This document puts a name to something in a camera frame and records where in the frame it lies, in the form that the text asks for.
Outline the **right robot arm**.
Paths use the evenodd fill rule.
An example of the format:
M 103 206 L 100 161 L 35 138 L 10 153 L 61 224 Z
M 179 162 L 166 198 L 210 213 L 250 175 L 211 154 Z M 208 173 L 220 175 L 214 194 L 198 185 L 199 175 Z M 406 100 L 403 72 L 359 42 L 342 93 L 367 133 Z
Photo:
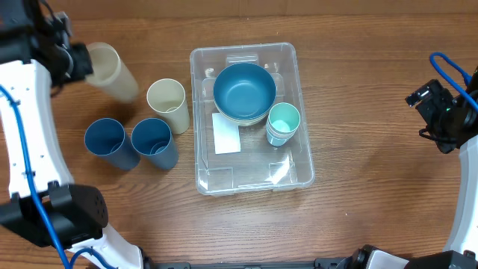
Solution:
M 444 250 L 477 252 L 477 112 L 433 79 L 406 97 L 426 122 L 419 135 L 444 154 L 459 150 L 461 177 L 453 226 Z

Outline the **mint green small cup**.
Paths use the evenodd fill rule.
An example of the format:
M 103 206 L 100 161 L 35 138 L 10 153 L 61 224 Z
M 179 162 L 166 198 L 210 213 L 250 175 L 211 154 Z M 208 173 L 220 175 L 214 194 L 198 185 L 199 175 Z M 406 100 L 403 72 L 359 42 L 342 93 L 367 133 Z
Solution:
M 267 118 L 267 131 L 274 137 L 292 137 L 299 128 L 301 116 L 298 109 L 287 102 L 274 105 Z

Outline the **cream bowl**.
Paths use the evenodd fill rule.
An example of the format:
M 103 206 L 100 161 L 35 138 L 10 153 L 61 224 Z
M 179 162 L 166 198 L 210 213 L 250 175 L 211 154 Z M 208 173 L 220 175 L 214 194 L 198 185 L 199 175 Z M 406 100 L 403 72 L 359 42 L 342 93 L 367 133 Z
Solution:
M 261 122 L 273 107 L 273 103 L 253 102 L 214 102 L 217 110 L 227 119 L 239 126 L 252 126 Z

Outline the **dark blue tall cup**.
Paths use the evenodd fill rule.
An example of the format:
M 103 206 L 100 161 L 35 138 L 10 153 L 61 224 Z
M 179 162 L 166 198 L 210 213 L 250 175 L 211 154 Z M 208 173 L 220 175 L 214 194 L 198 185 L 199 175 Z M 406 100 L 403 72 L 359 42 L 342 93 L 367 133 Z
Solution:
M 132 170 L 140 162 L 124 127 L 112 118 L 93 122 L 85 132 L 84 144 L 89 152 L 121 170 Z
M 156 167 L 171 170 L 179 160 L 179 152 L 168 124 L 158 118 L 140 121 L 131 133 L 134 149 Z

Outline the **dark blue bowl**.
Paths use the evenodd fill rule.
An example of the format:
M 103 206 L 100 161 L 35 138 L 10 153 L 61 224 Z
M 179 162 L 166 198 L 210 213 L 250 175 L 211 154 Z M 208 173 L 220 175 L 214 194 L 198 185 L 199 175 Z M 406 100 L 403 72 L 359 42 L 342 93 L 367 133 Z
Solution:
M 213 97 L 215 102 L 262 101 L 274 104 L 276 83 L 272 75 L 257 64 L 232 64 L 217 76 Z

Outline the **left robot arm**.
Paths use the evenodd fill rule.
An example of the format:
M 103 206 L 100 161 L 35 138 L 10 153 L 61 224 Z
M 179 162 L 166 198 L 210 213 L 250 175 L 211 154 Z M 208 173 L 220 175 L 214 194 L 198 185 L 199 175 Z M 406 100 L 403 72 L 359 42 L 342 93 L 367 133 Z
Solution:
M 70 37 L 68 16 L 44 1 L 1 3 L 1 124 L 10 164 L 1 224 L 54 247 L 65 268 L 79 257 L 99 268 L 152 268 L 110 225 L 101 192 L 76 184 L 63 159 L 51 91 L 93 73 L 87 47 Z

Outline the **light blue small cup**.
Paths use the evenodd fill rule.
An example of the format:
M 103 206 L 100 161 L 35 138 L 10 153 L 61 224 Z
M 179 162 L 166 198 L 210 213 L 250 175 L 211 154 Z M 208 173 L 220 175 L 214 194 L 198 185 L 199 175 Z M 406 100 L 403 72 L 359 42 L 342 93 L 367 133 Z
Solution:
M 277 134 L 267 130 L 267 141 L 272 146 L 283 146 L 289 139 L 289 135 Z

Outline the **cream tall cup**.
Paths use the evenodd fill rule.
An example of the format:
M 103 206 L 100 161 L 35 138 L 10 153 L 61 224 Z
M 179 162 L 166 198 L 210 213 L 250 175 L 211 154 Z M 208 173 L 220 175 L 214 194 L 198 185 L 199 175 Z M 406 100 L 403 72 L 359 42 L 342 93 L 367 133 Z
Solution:
M 172 133 L 182 134 L 190 127 L 185 89 L 171 78 L 162 78 L 148 89 L 146 100 L 150 108 L 171 128 Z
M 86 82 L 119 102 L 133 102 L 139 94 L 139 87 L 116 49 L 97 42 L 87 45 L 87 50 L 93 73 L 86 77 Z

